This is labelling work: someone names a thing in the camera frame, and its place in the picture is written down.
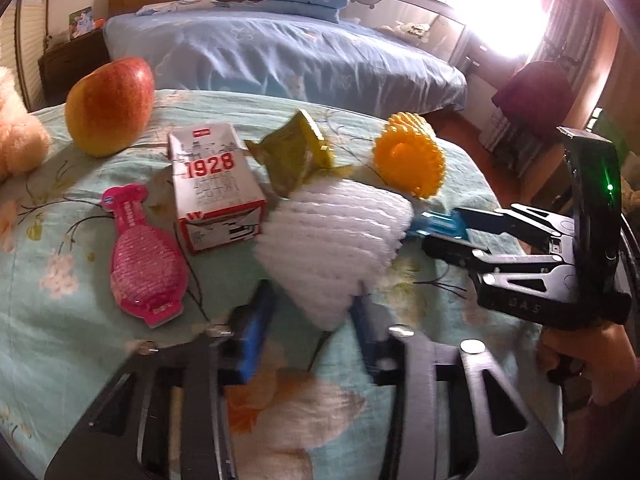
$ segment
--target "wooden floor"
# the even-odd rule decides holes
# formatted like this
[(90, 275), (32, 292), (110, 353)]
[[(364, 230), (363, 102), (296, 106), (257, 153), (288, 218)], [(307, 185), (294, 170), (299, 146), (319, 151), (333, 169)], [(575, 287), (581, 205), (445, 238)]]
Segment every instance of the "wooden floor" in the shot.
[(480, 130), (455, 112), (439, 110), (425, 116), (439, 138), (465, 150), (487, 179), (502, 207), (520, 201), (520, 181), (507, 167), (494, 159), (478, 141)]

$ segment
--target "milk carton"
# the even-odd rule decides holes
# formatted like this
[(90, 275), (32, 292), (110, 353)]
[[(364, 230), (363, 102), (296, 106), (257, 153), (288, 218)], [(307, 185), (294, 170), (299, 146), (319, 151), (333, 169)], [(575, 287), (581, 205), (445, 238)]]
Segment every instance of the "milk carton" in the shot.
[(178, 222), (191, 251), (260, 233), (266, 200), (232, 124), (174, 128), (169, 134)]

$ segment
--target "photo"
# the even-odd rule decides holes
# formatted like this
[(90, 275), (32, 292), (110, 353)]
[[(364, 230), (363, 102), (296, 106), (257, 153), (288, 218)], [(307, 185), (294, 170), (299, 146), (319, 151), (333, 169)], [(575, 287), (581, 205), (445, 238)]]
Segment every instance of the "photo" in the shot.
[(71, 38), (77, 38), (94, 30), (94, 19), (92, 17), (91, 7), (77, 10), (69, 15), (69, 35)]

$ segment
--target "red apple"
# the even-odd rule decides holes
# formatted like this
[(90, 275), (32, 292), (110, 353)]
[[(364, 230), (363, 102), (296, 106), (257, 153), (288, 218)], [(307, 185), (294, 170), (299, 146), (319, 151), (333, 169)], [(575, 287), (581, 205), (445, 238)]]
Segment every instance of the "red apple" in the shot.
[(126, 57), (78, 81), (66, 98), (66, 128), (78, 148), (108, 156), (144, 131), (154, 105), (154, 76), (144, 59)]

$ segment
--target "pink air freshener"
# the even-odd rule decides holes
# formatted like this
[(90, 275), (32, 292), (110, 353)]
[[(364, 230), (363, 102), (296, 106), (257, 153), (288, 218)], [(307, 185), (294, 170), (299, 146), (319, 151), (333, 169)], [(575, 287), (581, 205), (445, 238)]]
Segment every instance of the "pink air freshener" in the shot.
[(174, 238), (146, 223), (146, 196), (142, 184), (111, 187), (102, 194), (102, 207), (113, 211), (118, 232), (111, 255), (113, 296), (122, 310), (155, 328), (182, 313), (189, 277)]

